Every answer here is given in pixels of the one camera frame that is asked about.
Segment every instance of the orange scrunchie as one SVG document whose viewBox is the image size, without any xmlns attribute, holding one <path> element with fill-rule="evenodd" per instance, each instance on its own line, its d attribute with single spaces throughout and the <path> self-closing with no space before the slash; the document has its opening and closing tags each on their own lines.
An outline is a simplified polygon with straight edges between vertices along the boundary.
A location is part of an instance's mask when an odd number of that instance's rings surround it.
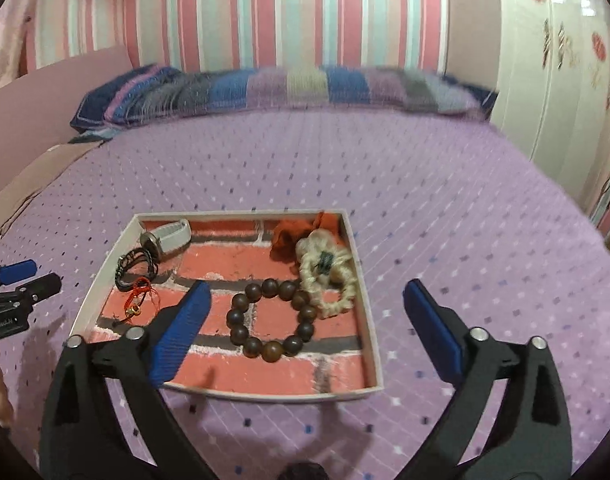
<svg viewBox="0 0 610 480">
<path fill-rule="evenodd" d="M 345 246 L 339 234 L 338 216 L 321 211 L 313 222 L 306 220 L 281 220 L 274 229 L 272 252 L 282 258 L 296 258 L 296 242 L 306 238 L 314 229 L 325 229 L 334 235 L 336 243 Z"/>
</svg>

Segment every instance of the silver screw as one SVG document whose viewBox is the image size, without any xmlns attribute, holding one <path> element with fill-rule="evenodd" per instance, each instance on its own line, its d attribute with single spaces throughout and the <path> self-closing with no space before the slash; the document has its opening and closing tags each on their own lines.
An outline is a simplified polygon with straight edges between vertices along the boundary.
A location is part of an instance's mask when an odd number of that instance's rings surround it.
<svg viewBox="0 0 610 480">
<path fill-rule="evenodd" d="M 536 346 L 539 350 L 544 350 L 547 348 L 547 341 L 539 335 L 535 335 L 534 337 L 532 337 L 532 344 Z"/>
<path fill-rule="evenodd" d="M 78 348 L 83 344 L 83 338 L 80 335 L 73 335 L 67 339 L 67 348 Z"/>
<path fill-rule="evenodd" d="M 136 341 L 145 335 L 145 329 L 141 326 L 133 326 L 127 331 L 125 335 L 127 336 L 127 339 Z"/>
<path fill-rule="evenodd" d="M 488 331 L 485 330 L 484 328 L 481 328 L 480 326 L 475 326 L 473 329 L 471 329 L 470 335 L 474 339 L 476 339 L 476 341 L 485 341 L 485 339 L 490 337 L 490 334 L 488 334 Z"/>
</svg>

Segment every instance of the bead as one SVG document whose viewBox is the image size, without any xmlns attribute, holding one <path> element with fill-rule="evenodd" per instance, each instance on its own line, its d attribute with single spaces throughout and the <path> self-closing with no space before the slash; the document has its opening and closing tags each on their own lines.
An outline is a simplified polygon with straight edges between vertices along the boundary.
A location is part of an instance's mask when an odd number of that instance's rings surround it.
<svg viewBox="0 0 610 480">
<path fill-rule="evenodd" d="M 290 335 L 283 341 L 283 351 L 287 357 L 294 357 L 303 349 L 303 339 L 298 336 Z"/>
<path fill-rule="evenodd" d="M 278 294 L 278 282 L 274 278 L 267 278 L 261 285 L 264 298 L 273 298 Z"/>
<path fill-rule="evenodd" d="M 245 287 L 245 295 L 250 303 L 256 303 L 263 296 L 261 286 L 258 283 L 249 283 Z"/>
<path fill-rule="evenodd" d="M 258 337 L 248 337 L 243 343 L 243 355 L 253 359 L 258 357 L 263 350 L 263 343 Z"/>
<path fill-rule="evenodd" d="M 309 294 L 304 290 L 297 290 L 291 298 L 291 307 L 294 310 L 300 310 L 307 304 L 309 304 Z"/>
<path fill-rule="evenodd" d="M 242 310 L 232 308 L 226 316 L 227 326 L 234 328 L 236 325 L 242 325 L 245 322 L 245 314 Z"/>
<path fill-rule="evenodd" d="M 295 292 L 296 285 L 294 285 L 294 282 L 282 282 L 278 287 L 278 297 L 283 301 L 291 301 L 291 298 L 293 298 Z"/>
<path fill-rule="evenodd" d="M 263 346 L 263 361 L 275 363 L 283 355 L 283 346 L 278 341 L 270 341 Z"/>
<path fill-rule="evenodd" d="M 249 330 L 245 325 L 236 325 L 229 333 L 229 340 L 236 346 L 241 346 L 249 336 Z"/>
<path fill-rule="evenodd" d="M 312 305 L 305 305 L 299 311 L 299 323 L 303 321 L 309 321 L 310 323 L 316 319 L 319 314 L 319 310 Z"/>
<path fill-rule="evenodd" d="M 303 339 L 304 342 L 309 341 L 314 335 L 314 325 L 310 322 L 303 321 L 296 328 L 296 335 Z"/>
<path fill-rule="evenodd" d="M 249 309 L 249 300 L 245 294 L 239 292 L 238 294 L 234 294 L 234 297 L 231 299 L 231 307 L 237 308 L 241 312 L 247 312 Z"/>
</svg>

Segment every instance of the purple bedsheet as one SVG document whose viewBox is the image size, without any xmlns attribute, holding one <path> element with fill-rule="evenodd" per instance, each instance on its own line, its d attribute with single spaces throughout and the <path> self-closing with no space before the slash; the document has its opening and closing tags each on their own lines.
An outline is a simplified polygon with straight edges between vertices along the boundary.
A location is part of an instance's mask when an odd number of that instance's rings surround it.
<svg viewBox="0 0 610 480">
<path fill-rule="evenodd" d="M 0 263 L 33 258 L 63 293 L 0 343 L 18 410 L 14 443 L 35 455 L 60 348 L 106 252 L 136 212 L 345 208 L 363 261 L 386 390 L 336 405 L 255 405 L 165 391 L 223 479 L 274 478 L 288 462 L 334 479 L 389 479 L 445 408 L 402 307 L 420 276 L 439 303 L 496 338 L 546 337 L 572 420 L 575 467 L 610 427 L 610 254 L 563 192 L 486 123 L 393 111 L 268 111 L 148 126 L 74 163 L 0 242 Z M 149 457 L 117 384 L 134 450 Z M 492 404 L 498 406 L 499 388 Z M 244 420 L 250 419 L 246 426 Z M 492 426 L 486 412 L 468 451 Z"/>
</svg>

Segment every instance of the cream scrunchie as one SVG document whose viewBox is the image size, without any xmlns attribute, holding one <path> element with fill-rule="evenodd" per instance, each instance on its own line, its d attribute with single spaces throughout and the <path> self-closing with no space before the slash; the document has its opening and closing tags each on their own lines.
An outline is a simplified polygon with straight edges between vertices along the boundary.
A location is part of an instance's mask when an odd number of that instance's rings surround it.
<svg viewBox="0 0 610 480">
<path fill-rule="evenodd" d="M 328 258 L 327 268 L 321 270 L 319 263 L 325 257 Z M 352 254 L 336 245 L 329 231 L 315 229 L 307 238 L 299 240 L 296 243 L 296 259 L 301 264 L 301 289 L 309 294 L 310 303 L 319 309 L 322 319 L 336 316 L 354 306 L 356 275 L 351 267 Z M 323 301 L 323 293 L 329 283 L 342 284 L 341 297 L 333 303 Z"/>
</svg>

